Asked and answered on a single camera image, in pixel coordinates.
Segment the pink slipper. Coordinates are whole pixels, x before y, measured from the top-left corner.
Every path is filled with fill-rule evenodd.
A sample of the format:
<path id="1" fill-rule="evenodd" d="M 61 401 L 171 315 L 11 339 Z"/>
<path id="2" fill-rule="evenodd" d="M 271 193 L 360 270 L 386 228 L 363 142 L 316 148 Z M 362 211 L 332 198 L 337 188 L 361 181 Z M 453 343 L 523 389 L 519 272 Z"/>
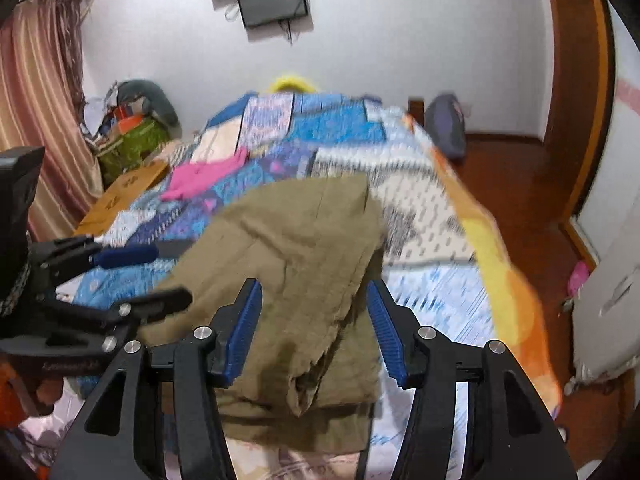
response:
<path id="1" fill-rule="evenodd" d="M 567 295 L 573 297 L 588 280 L 589 275 L 590 269 L 588 264 L 585 263 L 585 261 L 578 261 L 578 263 L 575 264 L 566 284 Z"/>

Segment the white frosted wardrobe sliding door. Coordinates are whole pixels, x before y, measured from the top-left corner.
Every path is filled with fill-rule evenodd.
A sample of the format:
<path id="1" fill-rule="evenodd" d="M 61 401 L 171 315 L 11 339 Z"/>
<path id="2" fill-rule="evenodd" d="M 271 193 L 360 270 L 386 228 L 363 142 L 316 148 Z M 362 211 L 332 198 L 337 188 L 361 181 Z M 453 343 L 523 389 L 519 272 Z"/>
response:
<path id="1" fill-rule="evenodd" d="M 614 6 L 614 99 L 596 176 L 576 218 L 594 260 L 612 246 L 639 196 L 639 49 Z"/>

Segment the grey plush toy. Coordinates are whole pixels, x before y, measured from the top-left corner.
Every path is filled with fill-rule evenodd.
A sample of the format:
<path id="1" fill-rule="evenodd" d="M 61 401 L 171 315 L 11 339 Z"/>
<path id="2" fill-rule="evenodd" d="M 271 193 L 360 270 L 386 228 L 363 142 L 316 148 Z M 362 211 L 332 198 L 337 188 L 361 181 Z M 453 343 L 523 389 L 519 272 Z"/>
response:
<path id="1" fill-rule="evenodd" d="M 142 102 L 145 115 L 154 114 L 164 125 L 177 127 L 179 123 L 175 107 L 158 84 L 147 79 L 129 79 L 117 84 L 117 103 Z"/>

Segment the small black wall monitor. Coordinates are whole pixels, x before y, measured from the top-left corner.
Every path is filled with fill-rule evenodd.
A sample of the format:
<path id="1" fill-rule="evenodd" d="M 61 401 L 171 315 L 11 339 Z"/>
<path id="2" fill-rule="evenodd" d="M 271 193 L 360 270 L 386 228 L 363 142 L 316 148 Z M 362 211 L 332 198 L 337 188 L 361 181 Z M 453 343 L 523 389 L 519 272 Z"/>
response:
<path id="1" fill-rule="evenodd" d="M 308 15 L 307 0 L 238 0 L 245 28 L 289 22 Z"/>

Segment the khaki olive pants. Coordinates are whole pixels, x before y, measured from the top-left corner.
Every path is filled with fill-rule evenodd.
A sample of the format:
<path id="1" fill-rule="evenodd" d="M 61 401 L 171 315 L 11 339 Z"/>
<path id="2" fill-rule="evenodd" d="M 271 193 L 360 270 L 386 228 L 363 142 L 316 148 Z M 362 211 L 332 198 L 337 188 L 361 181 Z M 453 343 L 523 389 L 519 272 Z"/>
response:
<path id="1" fill-rule="evenodd" d="M 380 358 L 366 288 L 381 274 L 385 226 L 363 174 L 288 179 L 218 212 L 163 288 L 186 310 L 142 327 L 149 346 L 208 323 L 243 283 L 262 312 L 241 376 L 216 393 L 227 436 L 303 452 L 349 454 L 369 441 Z"/>

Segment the pink folded cloth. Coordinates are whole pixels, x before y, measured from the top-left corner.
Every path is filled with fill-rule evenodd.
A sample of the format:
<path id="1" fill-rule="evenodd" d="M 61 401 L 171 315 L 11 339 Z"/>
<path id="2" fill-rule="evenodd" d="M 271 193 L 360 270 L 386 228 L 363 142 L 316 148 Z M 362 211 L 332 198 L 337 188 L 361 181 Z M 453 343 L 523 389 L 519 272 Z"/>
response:
<path id="1" fill-rule="evenodd" d="M 178 166 L 172 172 L 168 187 L 160 199 L 164 202 L 190 200 L 204 193 L 228 174 L 242 168 L 247 159 L 247 149 L 241 148 L 231 157 L 218 162 L 189 162 Z"/>

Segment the grey purple backpack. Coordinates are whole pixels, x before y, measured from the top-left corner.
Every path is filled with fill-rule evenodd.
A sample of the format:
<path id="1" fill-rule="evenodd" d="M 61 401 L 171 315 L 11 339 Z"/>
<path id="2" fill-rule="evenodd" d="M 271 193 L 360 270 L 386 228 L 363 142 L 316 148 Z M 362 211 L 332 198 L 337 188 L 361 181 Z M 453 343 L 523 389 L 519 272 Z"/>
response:
<path id="1" fill-rule="evenodd" d="M 424 128 L 436 148 L 448 159 L 465 158 L 465 119 L 455 94 L 436 96 L 425 110 Z"/>

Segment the striped pink gold curtain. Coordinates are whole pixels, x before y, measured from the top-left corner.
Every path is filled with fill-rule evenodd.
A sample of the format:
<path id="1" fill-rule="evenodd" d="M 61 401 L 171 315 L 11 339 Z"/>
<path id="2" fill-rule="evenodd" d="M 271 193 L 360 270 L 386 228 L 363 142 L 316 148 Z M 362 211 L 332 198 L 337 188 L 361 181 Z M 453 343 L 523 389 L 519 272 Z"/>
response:
<path id="1" fill-rule="evenodd" d="M 1 26 L 1 148 L 46 149 L 28 228 L 68 237 L 103 193 L 82 135 L 82 0 L 26 0 Z"/>

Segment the yellow foam bed rail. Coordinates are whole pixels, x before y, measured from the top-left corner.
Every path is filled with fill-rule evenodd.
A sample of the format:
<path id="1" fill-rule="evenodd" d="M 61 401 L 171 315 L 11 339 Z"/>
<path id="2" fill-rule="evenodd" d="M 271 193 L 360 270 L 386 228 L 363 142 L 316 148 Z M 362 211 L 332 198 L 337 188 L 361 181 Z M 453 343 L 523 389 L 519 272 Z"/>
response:
<path id="1" fill-rule="evenodd" d="M 276 78 L 269 85 L 268 92 L 318 93 L 319 90 L 314 84 L 302 76 L 283 75 Z"/>

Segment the blue patchwork bed quilt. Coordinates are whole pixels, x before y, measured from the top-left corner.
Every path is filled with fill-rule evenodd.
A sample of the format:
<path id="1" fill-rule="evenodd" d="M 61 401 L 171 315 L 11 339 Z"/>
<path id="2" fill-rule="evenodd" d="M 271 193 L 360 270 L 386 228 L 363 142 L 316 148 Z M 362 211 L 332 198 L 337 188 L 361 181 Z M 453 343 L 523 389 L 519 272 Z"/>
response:
<path id="1" fill-rule="evenodd" d="M 171 153 L 171 169 L 217 157 L 218 142 L 238 141 L 250 159 L 190 200 L 161 200 L 170 177 L 119 212 L 105 233 L 112 246 L 196 240 L 222 206 L 277 177 L 364 174 L 387 226 L 383 278 L 398 304 L 454 341 L 511 347 L 558 416 L 561 388 L 549 362 L 541 304 L 506 251 L 494 218 L 454 176 L 422 127 L 401 108 L 375 98 L 331 93 L 250 92 L 210 118 L 193 141 Z M 65 300 L 106 309 L 141 295 L 176 260 L 89 271 L 58 288 Z M 380 370 L 372 452 L 318 454 L 228 439 L 240 479 L 389 479 L 407 427 L 412 391 Z"/>

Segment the white suitcase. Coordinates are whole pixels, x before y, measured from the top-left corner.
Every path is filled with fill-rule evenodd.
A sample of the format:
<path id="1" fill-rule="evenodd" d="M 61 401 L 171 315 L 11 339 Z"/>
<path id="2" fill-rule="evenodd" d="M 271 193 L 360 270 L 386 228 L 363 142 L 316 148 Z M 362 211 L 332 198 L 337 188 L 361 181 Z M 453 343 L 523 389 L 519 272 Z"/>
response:
<path id="1" fill-rule="evenodd" d="M 639 366 L 639 215 L 620 234 L 570 302 L 575 373 L 567 396 Z"/>

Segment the brown wooden door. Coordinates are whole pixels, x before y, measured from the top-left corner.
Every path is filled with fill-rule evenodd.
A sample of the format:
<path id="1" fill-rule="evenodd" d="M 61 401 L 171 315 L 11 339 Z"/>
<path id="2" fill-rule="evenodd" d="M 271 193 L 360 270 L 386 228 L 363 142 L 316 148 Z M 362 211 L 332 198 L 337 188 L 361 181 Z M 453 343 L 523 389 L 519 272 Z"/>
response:
<path id="1" fill-rule="evenodd" d="M 606 0 L 550 0 L 553 80 L 544 138 L 547 176 L 559 189 L 559 222 L 578 213 L 608 134 L 615 79 Z"/>

